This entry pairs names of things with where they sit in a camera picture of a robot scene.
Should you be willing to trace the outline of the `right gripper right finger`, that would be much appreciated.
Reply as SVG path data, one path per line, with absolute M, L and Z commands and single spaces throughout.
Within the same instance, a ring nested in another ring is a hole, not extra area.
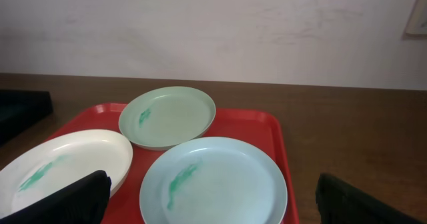
M 328 173 L 318 179 L 316 205 L 322 224 L 422 224 Z

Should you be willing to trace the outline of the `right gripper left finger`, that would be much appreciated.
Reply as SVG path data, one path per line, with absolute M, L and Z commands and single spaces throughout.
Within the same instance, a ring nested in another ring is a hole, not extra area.
M 109 203 L 111 178 L 102 170 L 1 218 L 1 224 L 100 224 Z

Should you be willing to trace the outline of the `cream white plate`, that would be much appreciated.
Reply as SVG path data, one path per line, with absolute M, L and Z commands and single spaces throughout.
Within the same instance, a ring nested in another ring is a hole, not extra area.
M 110 196 L 121 187 L 133 158 L 122 134 L 90 129 L 46 141 L 1 170 L 1 217 L 102 170 L 111 179 Z

